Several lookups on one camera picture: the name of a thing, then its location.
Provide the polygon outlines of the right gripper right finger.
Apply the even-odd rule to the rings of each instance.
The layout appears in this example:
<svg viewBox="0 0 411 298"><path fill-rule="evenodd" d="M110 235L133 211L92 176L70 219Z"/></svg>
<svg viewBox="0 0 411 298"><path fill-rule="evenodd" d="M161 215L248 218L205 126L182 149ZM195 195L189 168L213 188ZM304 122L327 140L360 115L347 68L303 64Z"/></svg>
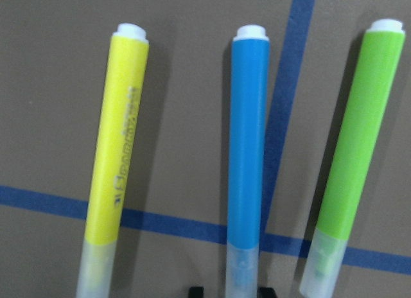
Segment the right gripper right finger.
<svg viewBox="0 0 411 298"><path fill-rule="evenodd" d="M258 297L259 298L274 298L274 289L271 287L259 287Z"/></svg>

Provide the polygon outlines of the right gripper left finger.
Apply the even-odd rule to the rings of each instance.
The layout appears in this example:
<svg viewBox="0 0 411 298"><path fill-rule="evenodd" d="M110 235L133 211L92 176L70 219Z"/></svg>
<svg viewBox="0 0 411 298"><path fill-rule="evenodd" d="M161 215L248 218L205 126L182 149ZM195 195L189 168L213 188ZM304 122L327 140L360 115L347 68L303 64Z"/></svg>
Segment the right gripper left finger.
<svg viewBox="0 0 411 298"><path fill-rule="evenodd" d="M204 298L203 286L192 286L188 290L188 298Z"/></svg>

